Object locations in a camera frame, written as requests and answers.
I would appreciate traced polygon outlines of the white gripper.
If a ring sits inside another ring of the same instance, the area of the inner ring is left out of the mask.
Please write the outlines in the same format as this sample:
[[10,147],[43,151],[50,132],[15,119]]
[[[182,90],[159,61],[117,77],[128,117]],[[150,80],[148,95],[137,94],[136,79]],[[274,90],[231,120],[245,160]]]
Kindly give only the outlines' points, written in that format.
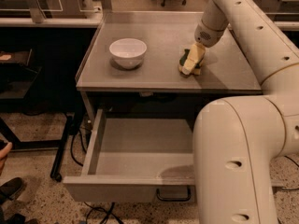
[[199,76],[201,74],[201,68],[204,65],[201,60],[204,59],[206,48],[213,47],[220,41],[227,25],[227,21],[221,23],[200,21],[198,23],[194,38],[199,43],[192,44],[190,48],[189,55],[181,71],[184,75],[188,76],[193,73]]

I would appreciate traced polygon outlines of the person's hand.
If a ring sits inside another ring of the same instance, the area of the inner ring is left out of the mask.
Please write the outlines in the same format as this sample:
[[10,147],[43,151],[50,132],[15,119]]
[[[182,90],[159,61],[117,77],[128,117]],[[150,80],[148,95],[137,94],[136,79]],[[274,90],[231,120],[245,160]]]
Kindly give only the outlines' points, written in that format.
[[13,144],[11,142],[8,142],[4,148],[0,150],[0,174],[2,174],[5,163],[7,160],[8,153],[12,149]]

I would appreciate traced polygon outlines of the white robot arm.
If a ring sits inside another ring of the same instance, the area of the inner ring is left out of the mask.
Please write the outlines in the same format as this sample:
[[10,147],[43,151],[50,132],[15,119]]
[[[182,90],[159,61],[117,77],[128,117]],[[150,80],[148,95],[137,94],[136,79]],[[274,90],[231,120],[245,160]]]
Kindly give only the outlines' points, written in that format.
[[209,0],[196,40],[232,28],[262,92],[204,106],[193,129],[200,224],[278,224],[270,161],[299,149],[297,47],[253,0]]

